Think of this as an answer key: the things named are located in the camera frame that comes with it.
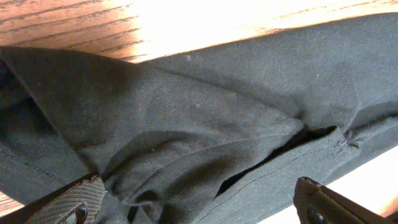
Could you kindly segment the black t-shirt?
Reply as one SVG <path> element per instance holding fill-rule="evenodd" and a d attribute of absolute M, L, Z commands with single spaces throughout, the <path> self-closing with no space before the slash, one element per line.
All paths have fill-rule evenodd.
<path fill-rule="evenodd" d="M 1 48 L 1 191 L 98 175 L 98 223 L 256 223 L 396 145 L 395 13 L 143 63 Z"/>

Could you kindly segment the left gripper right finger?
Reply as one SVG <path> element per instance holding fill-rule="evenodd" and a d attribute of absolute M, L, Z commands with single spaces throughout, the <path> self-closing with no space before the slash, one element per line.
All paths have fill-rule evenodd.
<path fill-rule="evenodd" d="M 328 187 L 298 178 L 294 206 L 301 224 L 395 224 L 395 215 L 382 217 Z"/>

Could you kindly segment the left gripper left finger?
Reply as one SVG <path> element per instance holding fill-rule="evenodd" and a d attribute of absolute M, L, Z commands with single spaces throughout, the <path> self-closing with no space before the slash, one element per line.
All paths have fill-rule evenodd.
<path fill-rule="evenodd" d="M 1 223 L 93 224 L 106 193 L 101 177 L 85 175 L 4 217 Z"/>

